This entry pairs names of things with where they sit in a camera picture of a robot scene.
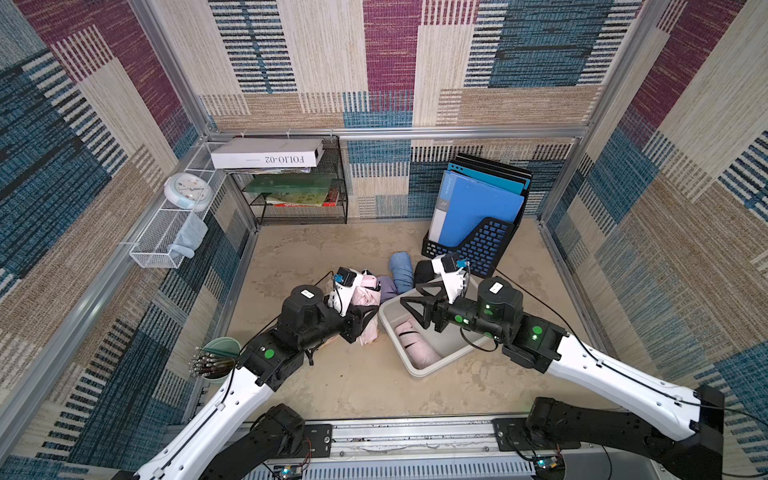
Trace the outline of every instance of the aluminum rail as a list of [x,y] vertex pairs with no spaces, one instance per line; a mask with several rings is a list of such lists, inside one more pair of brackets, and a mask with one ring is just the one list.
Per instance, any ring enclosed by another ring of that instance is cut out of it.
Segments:
[[458,138],[583,137],[583,124],[495,125],[483,127],[377,127],[377,128],[261,128],[211,133],[209,141],[229,141],[241,136],[336,135],[341,140],[439,140]]

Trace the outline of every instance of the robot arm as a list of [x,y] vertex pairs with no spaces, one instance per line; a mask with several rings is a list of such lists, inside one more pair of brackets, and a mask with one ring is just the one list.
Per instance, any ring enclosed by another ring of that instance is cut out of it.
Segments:
[[[664,382],[584,345],[560,326],[523,312],[522,293],[502,278],[483,280],[478,300],[469,300],[463,296],[467,263],[443,259],[433,260],[435,271],[446,280],[437,295],[420,285],[416,287],[423,296],[400,299],[424,328],[434,324],[442,332],[451,323],[485,334],[513,362],[576,382],[629,410],[581,409],[540,397],[525,423],[528,442],[594,442],[651,458],[683,480],[720,478],[721,392]],[[303,420],[284,405],[257,421],[254,434],[219,451],[248,415],[301,367],[304,356],[311,365],[314,350],[328,338],[340,334],[351,343],[360,335],[376,308],[349,305],[359,276],[339,269],[334,291],[326,297],[316,286],[294,288],[277,325],[248,342],[216,396],[163,451],[123,478],[239,479],[265,459],[297,457]]]
[[417,286],[423,296],[400,299],[423,328],[434,324],[441,332],[452,324],[490,336],[520,366],[575,382],[631,412],[576,409],[539,398],[526,422],[534,440],[595,442],[651,458],[680,478],[720,477],[723,393],[665,382],[583,344],[525,313],[522,293],[500,277],[479,284],[476,302],[463,296],[451,302],[442,290],[431,296],[427,285]]

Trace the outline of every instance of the wall panel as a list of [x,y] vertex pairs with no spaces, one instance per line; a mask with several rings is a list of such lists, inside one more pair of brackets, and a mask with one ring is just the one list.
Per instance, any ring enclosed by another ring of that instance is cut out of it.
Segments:
[[[620,359],[714,386],[761,419],[767,22],[761,0],[671,2],[637,64],[647,74],[626,85],[548,221]],[[765,428],[733,412],[725,423],[723,470],[768,475]]]

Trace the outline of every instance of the cable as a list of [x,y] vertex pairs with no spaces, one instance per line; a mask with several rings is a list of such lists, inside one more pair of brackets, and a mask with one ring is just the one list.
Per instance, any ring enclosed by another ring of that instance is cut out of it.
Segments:
[[605,458],[608,459],[608,478],[607,478],[607,480],[611,480],[611,477],[614,476],[614,463],[611,461],[611,456],[608,454],[608,450],[606,450],[604,446],[602,446],[602,445],[600,445],[600,446],[603,447],[603,452],[605,452]]
[[498,348],[498,342],[497,342],[495,339],[494,339],[493,343],[495,343],[495,344],[496,344],[496,347],[494,347],[494,349],[493,349],[493,350],[486,350],[486,349],[484,349],[484,348],[482,348],[482,347],[479,347],[479,346],[476,346],[474,343],[470,342],[470,341],[467,339],[467,337],[465,337],[465,336],[464,336],[464,329],[463,329],[462,327],[459,327],[459,328],[458,328],[458,332],[462,334],[462,338],[464,339],[464,341],[465,341],[465,342],[467,342],[469,345],[472,345],[472,346],[474,346],[476,349],[480,350],[481,352],[488,352],[488,353],[490,353],[490,352],[495,352],[495,351],[496,351],[496,349]]
[[539,456],[539,455],[534,455],[534,456],[532,456],[532,457],[526,457],[525,455],[523,455],[523,452],[521,452],[521,451],[520,451],[520,449],[519,449],[519,448],[518,448],[516,445],[513,445],[513,444],[512,444],[512,442],[507,442],[507,445],[511,446],[511,447],[512,447],[512,450],[515,450],[515,453],[516,453],[516,454],[518,454],[518,457],[522,458],[522,459],[523,459],[523,460],[525,460],[526,462],[530,462],[530,463],[536,463],[536,462],[538,462],[538,461],[539,461],[541,458],[546,458],[546,457],[542,457],[542,456]]
[[734,477],[734,478],[760,478],[765,476],[768,476],[768,472],[756,473],[754,475],[735,475],[733,473],[723,473],[723,477]]
[[[522,290],[522,291],[526,292],[528,295],[530,295],[530,296],[534,297],[534,298],[535,298],[535,299],[536,299],[536,300],[537,300],[537,301],[538,301],[538,302],[539,302],[541,305],[543,305],[543,306],[546,306],[546,307],[547,307],[547,308],[548,308],[550,311],[552,311],[552,312],[553,312],[555,315],[557,315],[557,316],[558,316],[558,317],[559,317],[559,318],[560,318],[560,319],[563,321],[563,323],[565,323],[565,325],[568,327],[568,329],[571,331],[571,335],[573,335],[573,336],[574,336],[574,338],[576,339],[576,341],[578,341],[579,345],[581,345],[581,348],[583,348],[583,349],[584,349],[584,351],[585,351],[585,352],[586,352],[586,353],[587,353],[587,354],[588,354],[590,357],[592,357],[592,359],[593,359],[595,362],[598,362],[598,358],[597,358],[596,356],[592,355],[592,351],[590,351],[590,350],[587,348],[587,346],[586,346],[586,345],[585,345],[585,344],[584,344],[584,343],[581,341],[581,339],[578,337],[578,335],[576,335],[576,332],[574,331],[574,328],[571,326],[571,324],[570,324],[570,323],[568,323],[568,321],[567,321],[565,318],[563,318],[563,316],[562,316],[560,313],[558,313],[558,311],[557,311],[557,310],[553,309],[553,308],[552,308],[551,306],[549,306],[549,305],[548,305],[548,304],[547,304],[547,303],[546,303],[544,300],[542,300],[542,299],[538,298],[538,297],[537,297],[536,295],[534,295],[533,293],[531,293],[531,292],[527,291],[527,290],[526,290],[526,289],[525,289],[525,288],[524,288],[522,285],[520,285],[520,283],[517,283],[517,282],[515,282],[515,281],[514,281],[512,278],[510,278],[510,276],[509,276],[509,275],[507,275],[506,273],[502,272],[502,271],[501,271],[501,270],[499,270],[498,268],[496,269],[496,271],[497,271],[497,272],[499,272],[499,273],[500,273],[500,274],[501,274],[501,275],[502,275],[504,278],[506,278],[507,280],[509,280],[509,281],[510,281],[510,282],[512,282],[513,284],[515,284],[515,285],[516,285],[516,286],[517,286],[517,287],[518,287],[520,290]],[[672,400],[674,400],[676,403],[684,403],[684,404],[686,404],[686,405],[692,405],[692,406],[696,406],[696,407],[699,407],[699,408],[701,408],[701,409],[723,410],[723,411],[728,411],[728,412],[738,413],[738,414],[740,414],[740,415],[745,415],[745,416],[748,416],[748,417],[750,417],[752,420],[754,420],[755,422],[758,422],[758,423],[762,423],[763,425],[765,425],[766,427],[768,427],[768,422],[766,422],[765,420],[759,419],[759,418],[757,418],[756,416],[752,415],[751,413],[749,413],[749,412],[745,412],[744,410],[739,410],[739,409],[732,409],[732,408],[730,408],[730,407],[720,407],[720,406],[714,406],[714,405],[704,405],[704,404],[702,404],[702,403],[694,403],[694,402],[688,402],[688,401],[686,401],[686,400],[679,400],[679,399],[675,398],[674,396],[670,395],[669,393],[666,393],[666,392],[661,392],[660,390],[658,390],[658,389],[655,389],[654,387],[652,387],[652,386],[650,386],[650,385],[648,385],[648,384],[646,384],[646,383],[643,383],[643,382],[641,382],[640,380],[638,380],[638,379],[635,379],[634,377],[632,377],[632,376],[629,376],[629,375],[627,375],[626,373],[624,373],[624,372],[622,372],[622,371],[620,371],[620,370],[617,370],[617,369],[615,369],[614,367],[612,367],[612,366],[608,365],[608,364],[607,364],[607,363],[605,363],[605,362],[604,362],[602,365],[603,365],[604,367],[608,368],[609,370],[611,370],[611,371],[613,371],[613,372],[615,372],[615,373],[618,373],[619,375],[621,375],[621,376],[623,376],[623,377],[625,377],[625,378],[627,378],[627,379],[629,379],[629,380],[632,380],[633,382],[637,383],[638,385],[644,386],[645,388],[647,388],[647,389],[649,389],[649,390],[651,390],[651,391],[653,391],[653,392],[656,392],[656,393],[658,393],[658,394],[659,394],[659,395],[661,395],[661,396],[665,396],[665,397],[667,397],[667,398],[669,398],[669,399],[672,399]],[[766,472],[764,472],[764,473],[757,473],[757,474],[755,474],[755,475],[733,475],[733,474],[730,474],[730,473],[725,473],[725,472],[723,472],[723,475],[724,475],[724,476],[726,476],[726,477],[734,477],[734,478],[759,478],[759,477],[763,477],[763,476],[766,476],[766,475],[768,475],[768,473],[766,473]]]
[[270,471],[270,474],[272,474],[272,478],[275,478],[276,480],[280,480],[280,477],[277,476],[277,474],[264,462],[261,462],[261,465],[264,465],[264,468]]

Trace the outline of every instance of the book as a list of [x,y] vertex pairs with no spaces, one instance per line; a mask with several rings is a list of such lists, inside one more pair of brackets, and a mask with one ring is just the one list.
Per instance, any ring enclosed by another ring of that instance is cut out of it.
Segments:
[[236,137],[210,152],[215,168],[316,167],[322,156],[319,138]]
[[266,202],[273,207],[335,207],[339,201],[339,191],[332,189],[318,202],[315,194],[270,194]]
[[301,194],[325,195],[330,189],[332,174],[278,174],[256,175],[245,187],[249,194]]

